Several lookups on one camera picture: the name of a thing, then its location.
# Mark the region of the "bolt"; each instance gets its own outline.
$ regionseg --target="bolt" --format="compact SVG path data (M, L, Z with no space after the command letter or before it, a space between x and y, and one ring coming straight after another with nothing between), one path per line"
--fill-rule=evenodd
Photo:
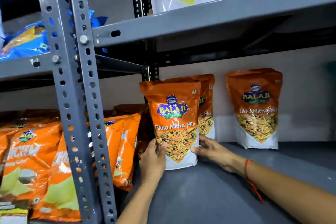
M52 57L52 61L53 61L55 64L59 64L59 63L61 63L62 58L61 58L60 56L54 55L54 56Z
M87 36L86 36L86 35L81 35L81 37L79 38L79 41L80 41L82 44L87 44L87 42L89 41L89 39L87 39Z

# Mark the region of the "gray shelf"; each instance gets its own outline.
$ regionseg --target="gray shelf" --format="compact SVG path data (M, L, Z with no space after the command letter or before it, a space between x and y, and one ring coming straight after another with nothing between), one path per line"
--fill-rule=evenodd
M279 150L245 150L224 144L236 154L276 171L316 185L336 195L336 142L280 142ZM137 183L124 206L137 190ZM270 200L254 197L246 181L210 161L195 167L166 171L150 205L148 224L184 223L298 223Z
M336 0L218 0L92 29L95 47L122 44L269 16L295 14ZM112 37L116 31L119 36Z
M95 57L98 70L141 74L145 73L147 69L147 66L123 60L101 55L95 55ZM52 73L55 68L56 64L53 62L53 55L51 53L2 61L0 62L0 81L30 75L48 74Z

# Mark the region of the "white wall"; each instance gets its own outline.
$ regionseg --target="white wall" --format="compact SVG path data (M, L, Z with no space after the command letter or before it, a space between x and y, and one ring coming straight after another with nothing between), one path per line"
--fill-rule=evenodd
M336 60L336 45L278 52L229 60L160 68L160 78L213 73L216 140L235 141L233 106L225 86L229 71L271 67L283 73L279 106L280 141L326 141L334 100L326 62ZM144 103L140 75L100 80L103 108L117 104ZM57 108L54 86L0 93L0 111Z

